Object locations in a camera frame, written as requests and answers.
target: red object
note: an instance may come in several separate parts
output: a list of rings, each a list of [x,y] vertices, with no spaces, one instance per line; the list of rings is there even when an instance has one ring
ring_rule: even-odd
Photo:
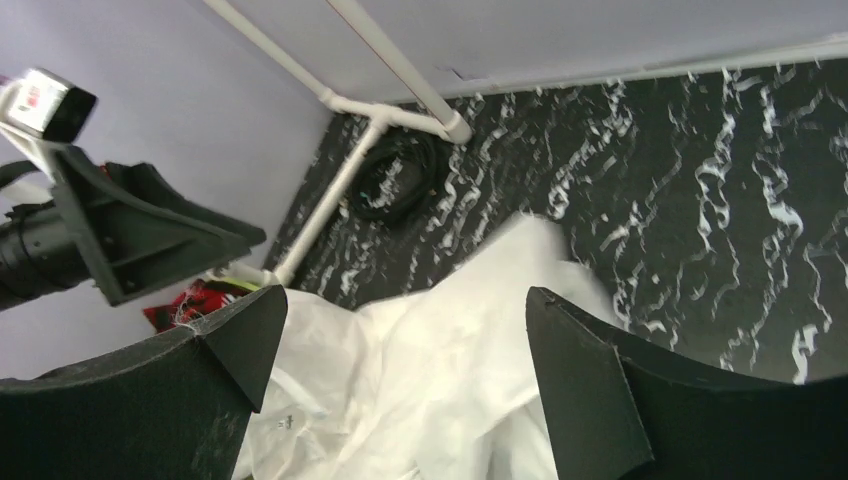
[[[170,305],[145,308],[144,316],[161,333],[174,328],[178,323],[187,323],[208,315],[248,293],[249,290],[232,283],[195,280]]]

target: wall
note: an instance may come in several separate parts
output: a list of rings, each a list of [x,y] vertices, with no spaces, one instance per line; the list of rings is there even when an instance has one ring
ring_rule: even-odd
[[[618,76],[848,30],[844,0],[360,1],[448,94]],[[233,3],[339,92],[369,100],[410,98],[326,2]]]
[[[186,197],[276,232],[330,114],[199,1],[7,0],[0,9],[0,74],[43,66],[100,97],[78,142],[93,160],[151,162]],[[0,162],[16,158],[0,141]],[[177,288],[111,309],[89,284],[0,312],[0,378],[150,335],[141,307]]]

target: white fabric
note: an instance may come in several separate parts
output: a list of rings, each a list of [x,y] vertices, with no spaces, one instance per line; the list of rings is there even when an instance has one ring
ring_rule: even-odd
[[[519,217],[431,290],[349,312],[289,291],[236,477],[555,479],[524,319],[543,286],[616,325],[559,230]]]

